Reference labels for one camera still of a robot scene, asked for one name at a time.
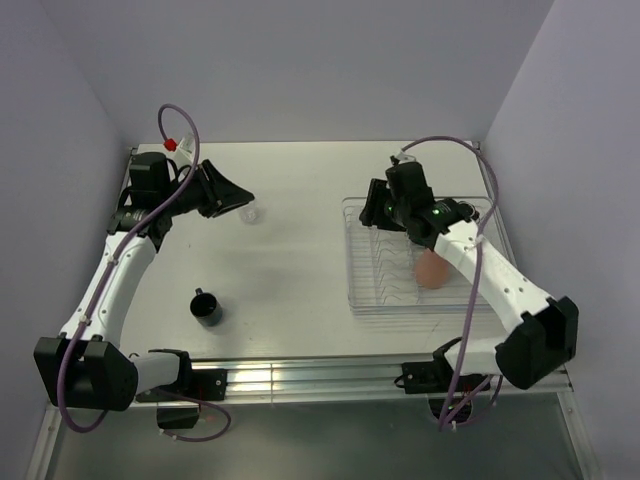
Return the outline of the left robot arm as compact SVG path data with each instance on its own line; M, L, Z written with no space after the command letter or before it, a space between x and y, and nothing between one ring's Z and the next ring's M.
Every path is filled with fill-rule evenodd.
M120 350L124 321L145 271L176 216L216 218L254 195L204 160L192 178L172 178L175 163L160 152L131 156L129 184L107 229L99 266L79 306L55 337L38 340L34 359L51 403L124 411L135 397L160 388L183 399L195 386L187 352L155 349L131 359Z

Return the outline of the orange plastic cup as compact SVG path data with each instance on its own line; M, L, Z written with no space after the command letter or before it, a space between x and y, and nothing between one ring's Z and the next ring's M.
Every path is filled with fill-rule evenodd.
M427 289L441 288L449 278L449 263L436 253L425 250L414 266L416 282Z

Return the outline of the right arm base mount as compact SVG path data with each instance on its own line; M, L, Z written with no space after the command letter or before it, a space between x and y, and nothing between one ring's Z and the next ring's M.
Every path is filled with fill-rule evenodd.
M446 361L430 360L423 362L405 362L401 365L401 374L393 381L394 386L407 395L442 394L442 398L431 399L429 406L436 419L439 418L446 394L453 377L453 368ZM467 394L478 387L486 376L479 374L461 375L455 389L454 399L449 405L453 410Z

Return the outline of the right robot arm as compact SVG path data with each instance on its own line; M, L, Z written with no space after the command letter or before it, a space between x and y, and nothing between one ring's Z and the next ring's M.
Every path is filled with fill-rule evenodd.
M395 163L372 179L359 221L402 232L444 259L467 279L500 320L495 339L454 338L433 353L429 391L457 388L466 377L504 377L527 390L574 358L579 309L567 296L553 298L527 279L481 232L482 216L468 202L438 199L416 161Z

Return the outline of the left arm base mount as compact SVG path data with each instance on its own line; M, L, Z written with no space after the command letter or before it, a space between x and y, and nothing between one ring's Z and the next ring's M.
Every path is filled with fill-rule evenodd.
M206 423L221 428L229 424L218 405L225 399L227 384L227 369L196 369L186 383L156 387L135 399L139 404L157 404L156 424L161 430L185 435Z

